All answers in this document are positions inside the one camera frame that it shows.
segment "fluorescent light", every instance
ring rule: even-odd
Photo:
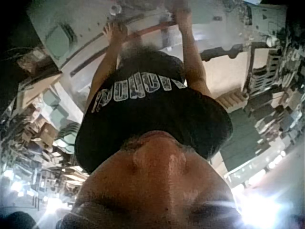
[[[273,162],[277,165],[278,163],[280,163],[280,161],[283,159],[282,155],[277,156]]]
[[[18,193],[18,197],[23,197],[24,196],[24,193],[23,192],[19,192]]]
[[[30,196],[30,197],[33,197],[34,196],[34,193],[30,190],[27,191],[27,194]]]
[[[62,201],[59,198],[49,198],[47,204],[47,213],[54,213],[57,209],[62,207]]]
[[[241,193],[242,191],[244,191],[244,185],[243,184],[240,184],[240,185],[231,189],[231,192],[233,193],[233,195],[237,195],[237,194]]]
[[[280,205],[259,195],[245,197],[241,201],[241,214],[246,225],[269,229],[275,225]]]
[[[249,185],[255,185],[258,182],[261,181],[261,179],[263,178],[263,176],[266,174],[266,170],[262,169],[261,171],[259,171],[257,174],[255,174],[253,177],[251,177],[248,181]]]
[[[275,163],[272,161],[268,164],[269,169],[274,169],[275,168]]]
[[[4,175],[5,177],[8,177],[8,178],[11,179],[11,180],[13,180],[13,178],[14,178],[14,172],[13,172],[13,170],[5,170],[4,173],[3,173],[3,175]]]
[[[282,157],[286,156],[286,152],[285,152],[284,150],[282,150],[281,156],[282,156]]]
[[[22,189],[22,183],[21,183],[21,182],[15,181],[15,182],[11,185],[10,188],[11,188],[11,190],[13,190],[13,191],[20,192],[21,189]]]

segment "fingers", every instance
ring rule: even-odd
[[[122,31],[122,32],[127,32],[127,27],[119,22],[116,21],[112,21],[112,22],[108,22],[106,23],[106,25],[104,26],[102,32],[104,34],[108,34],[110,31]]]
[[[111,28],[110,23],[109,23],[109,22],[106,23],[106,25],[105,25],[104,28],[103,28],[103,33],[104,33],[104,34],[107,34],[107,33],[109,32],[110,28]]]

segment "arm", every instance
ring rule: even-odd
[[[195,43],[192,30],[192,14],[189,10],[177,10],[176,21],[182,34],[185,79],[188,87],[212,97],[206,85],[206,73]]]
[[[85,112],[87,112],[87,109],[99,88],[108,79],[108,77],[115,72],[117,59],[122,49],[122,44],[127,36],[127,28],[126,26],[119,25],[116,22],[107,23],[103,29],[103,33],[108,37],[109,46],[104,59],[94,74],[86,102]]]

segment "skin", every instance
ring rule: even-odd
[[[189,10],[176,12],[186,80],[211,96],[191,18]],[[104,33],[110,45],[94,76],[88,106],[115,71],[127,29],[108,23]],[[153,131],[128,141],[90,175],[71,215],[91,228],[233,228],[238,218],[233,206],[229,187],[207,161],[170,134]]]
[[[76,215],[89,211],[86,218],[101,228],[204,228],[207,218],[213,220],[206,215],[210,211],[225,217],[215,222],[218,226],[231,228],[228,222],[236,216],[232,193],[193,149],[161,131],[128,144],[86,180]]]

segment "person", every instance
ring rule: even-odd
[[[179,9],[184,64],[151,48],[117,59],[127,28],[107,23],[75,155],[90,176],[58,228],[237,228],[226,182],[208,163],[232,134],[212,98],[192,15]]]

